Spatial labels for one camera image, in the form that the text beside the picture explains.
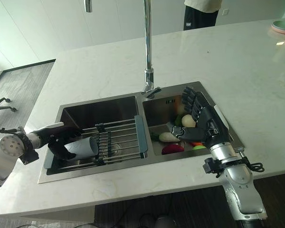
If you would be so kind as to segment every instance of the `chair leg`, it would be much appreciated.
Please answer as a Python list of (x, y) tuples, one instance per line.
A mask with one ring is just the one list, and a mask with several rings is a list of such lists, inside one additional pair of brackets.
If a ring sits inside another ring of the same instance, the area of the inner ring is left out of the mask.
[(5, 98), (5, 97), (0, 99), (0, 103), (1, 103), (2, 101), (5, 101), (5, 102), (7, 102), (7, 103), (11, 102), (10, 99)]
[(17, 111), (16, 108), (13, 108), (13, 107), (10, 107), (10, 106), (0, 106), (0, 110), (2, 110), (2, 109), (10, 109), (12, 112)]

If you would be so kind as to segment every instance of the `pink plate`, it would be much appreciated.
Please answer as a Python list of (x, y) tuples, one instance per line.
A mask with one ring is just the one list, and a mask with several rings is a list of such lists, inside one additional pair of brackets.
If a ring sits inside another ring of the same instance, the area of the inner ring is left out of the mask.
[(275, 26), (273, 26), (273, 25), (271, 25), (271, 28), (272, 28), (274, 31), (278, 32), (278, 33), (285, 34), (285, 30), (282, 30), (282, 29), (276, 28), (276, 27), (275, 27)]

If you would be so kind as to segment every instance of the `green vegetable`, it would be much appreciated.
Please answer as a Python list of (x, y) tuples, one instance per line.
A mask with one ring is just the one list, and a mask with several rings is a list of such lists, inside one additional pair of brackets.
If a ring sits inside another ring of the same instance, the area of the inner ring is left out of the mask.
[(182, 127), (181, 125), (181, 119), (182, 119), (182, 116), (183, 115), (178, 115), (174, 121), (174, 125), (177, 126), (177, 127)]
[(206, 147), (205, 146), (195, 146), (192, 148), (192, 150), (194, 151), (194, 150), (199, 150), (199, 149), (204, 149), (204, 148)]

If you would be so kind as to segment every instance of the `gray carpet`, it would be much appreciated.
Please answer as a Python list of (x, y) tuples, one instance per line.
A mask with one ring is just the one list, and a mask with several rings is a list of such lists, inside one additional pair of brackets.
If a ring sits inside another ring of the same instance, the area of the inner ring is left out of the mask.
[(53, 64), (31, 66), (0, 76), (0, 99), (5, 97), (12, 100), (10, 103), (3, 101), (0, 106), (17, 108), (15, 113), (9, 109), (0, 110), (0, 128), (25, 125)]
[[(3, 219), (0, 218), (0, 228), (17, 228), (26, 224), (34, 224), (41, 228), (74, 228), (82, 223), (65, 223), (60, 221), (31, 221), (31, 220), (17, 220), (17, 219)], [(34, 226), (25, 226), (23, 228), (34, 228)], [(83, 225), (80, 228), (94, 228), (90, 225)]]

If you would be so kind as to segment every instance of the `plate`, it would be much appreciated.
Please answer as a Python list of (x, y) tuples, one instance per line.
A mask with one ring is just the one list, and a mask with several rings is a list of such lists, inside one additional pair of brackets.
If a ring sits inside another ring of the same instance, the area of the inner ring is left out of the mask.
[(276, 32), (285, 34), (285, 21), (277, 20), (272, 23), (271, 28)]

